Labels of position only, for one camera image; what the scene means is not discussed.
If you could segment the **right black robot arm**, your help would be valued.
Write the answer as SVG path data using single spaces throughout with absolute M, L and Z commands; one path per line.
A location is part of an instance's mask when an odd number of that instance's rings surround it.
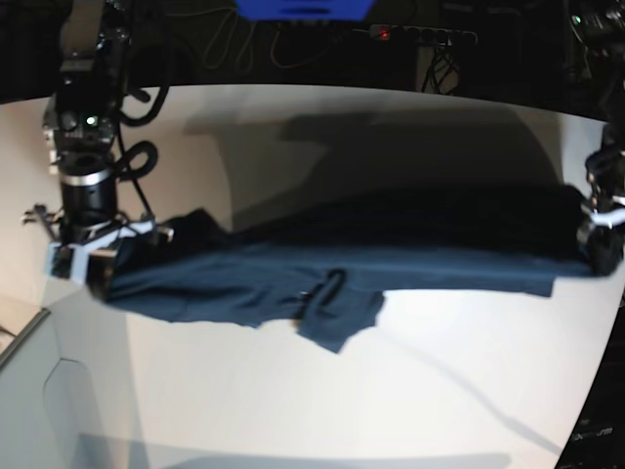
M 139 51 L 133 35 L 146 25 L 155 27 L 164 55 L 154 96 L 132 85 L 127 71 Z M 148 125 L 164 105 L 173 76 L 171 33 L 158 1 L 75 1 L 61 49 L 42 131 L 62 205 L 51 212 L 36 204 L 22 220 L 47 234 L 47 275 L 103 284 L 123 239 L 143 236 L 157 244 L 174 235 L 157 222 L 139 184 L 156 166 L 156 146 L 140 141 L 127 148 L 121 134 L 122 127 Z

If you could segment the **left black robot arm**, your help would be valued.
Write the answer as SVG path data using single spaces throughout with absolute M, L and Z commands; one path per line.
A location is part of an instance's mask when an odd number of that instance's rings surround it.
M 585 160 L 591 193 L 577 237 L 595 273 L 608 276 L 624 259 L 624 3 L 571 1 L 569 21 L 605 118 L 601 145 Z

